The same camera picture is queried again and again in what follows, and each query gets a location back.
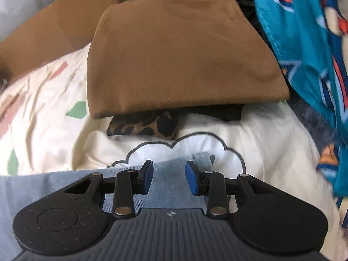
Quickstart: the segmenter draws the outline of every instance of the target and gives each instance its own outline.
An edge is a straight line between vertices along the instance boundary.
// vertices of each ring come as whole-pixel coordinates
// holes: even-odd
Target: green patch
[[[87,115],[87,108],[85,101],[77,102],[74,107],[66,113],[69,117],[74,117],[76,119],[82,119]]]
[[[10,176],[16,176],[18,174],[18,159],[14,149],[12,149],[10,158],[8,159],[7,173]]]

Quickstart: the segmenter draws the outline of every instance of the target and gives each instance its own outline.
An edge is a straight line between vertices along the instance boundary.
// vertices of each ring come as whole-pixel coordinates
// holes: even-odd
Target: ribbed gray plate
[[[201,209],[142,209],[113,224],[105,238],[85,251],[62,257],[25,251],[15,261],[324,261],[319,253],[276,257],[242,243],[225,221]]]

